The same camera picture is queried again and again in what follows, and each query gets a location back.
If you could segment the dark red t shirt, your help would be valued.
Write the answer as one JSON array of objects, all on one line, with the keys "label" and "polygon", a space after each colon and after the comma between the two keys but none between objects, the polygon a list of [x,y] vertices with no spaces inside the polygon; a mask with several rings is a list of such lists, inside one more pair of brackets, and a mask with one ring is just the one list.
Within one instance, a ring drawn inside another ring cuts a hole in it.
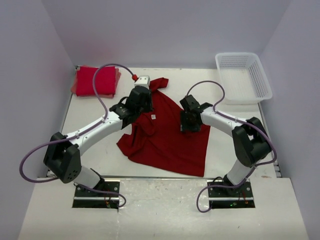
[{"label": "dark red t shirt", "polygon": [[182,132],[182,109],[160,89],[167,78],[150,82],[153,111],[143,113],[131,125],[131,134],[117,142],[120,151],[132,162],[183,175],[203,177],[210,127],[199,132]]}]

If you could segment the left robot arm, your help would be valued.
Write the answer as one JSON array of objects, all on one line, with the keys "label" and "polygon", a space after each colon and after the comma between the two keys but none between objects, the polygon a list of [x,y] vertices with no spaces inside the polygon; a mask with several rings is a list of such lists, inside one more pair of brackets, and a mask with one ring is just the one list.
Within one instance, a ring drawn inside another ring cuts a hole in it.
[{"label": "left robot arm", "polygon": [[64,184],[76,183],[97,197],[103,193],[104,180],[96,171],[82,165],[81,156],[105,137],[133,124],[142,113],[152,110],[151,90],[135,86],[124,103],[115,104],[101,118],[66,135],[61,132],[52,135],[43,162]]}]

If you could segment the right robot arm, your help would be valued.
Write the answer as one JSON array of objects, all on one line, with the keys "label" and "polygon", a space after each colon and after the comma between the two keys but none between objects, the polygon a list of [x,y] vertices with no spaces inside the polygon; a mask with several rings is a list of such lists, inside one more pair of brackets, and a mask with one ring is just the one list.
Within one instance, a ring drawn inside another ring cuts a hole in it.
[{"label": "right robot arm", "polygon": [[260,161],[272,151],[269,137],[261,121],[236,118],[233,115],[217,111],[215,106],[199,102],[187,95],[180,104],[180,128],[182,132],[199,132],[202,126],[216,128],[232,138],[236,161],[231,170],[223,177],[223,188],[227,196],[233,197],[241,191]]}]

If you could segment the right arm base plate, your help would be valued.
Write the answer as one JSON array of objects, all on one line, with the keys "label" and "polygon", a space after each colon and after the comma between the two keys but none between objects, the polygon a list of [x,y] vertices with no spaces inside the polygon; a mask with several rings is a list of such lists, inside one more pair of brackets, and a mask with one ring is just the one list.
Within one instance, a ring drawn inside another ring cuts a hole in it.
[{"label": "right arm base plate", "polygon": [[246,181],[238,188],[223,188],[223,187],[210,187],[208,189],[208,196],[210,198],[252,198],[253,191],[249,181]]}]

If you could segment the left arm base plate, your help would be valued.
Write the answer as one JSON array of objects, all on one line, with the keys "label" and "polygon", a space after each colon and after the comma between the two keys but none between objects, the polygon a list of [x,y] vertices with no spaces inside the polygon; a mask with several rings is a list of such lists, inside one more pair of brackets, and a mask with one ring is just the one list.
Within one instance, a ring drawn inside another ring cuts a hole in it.
[{"label": "left arm base plate", "polygon": [[117,198],[119,196],[120,181],[107,180],[98,186],[96,190],[90,190],[83,186],[77,185],[74,196],[83,198],[103,197],[106,199]]}]

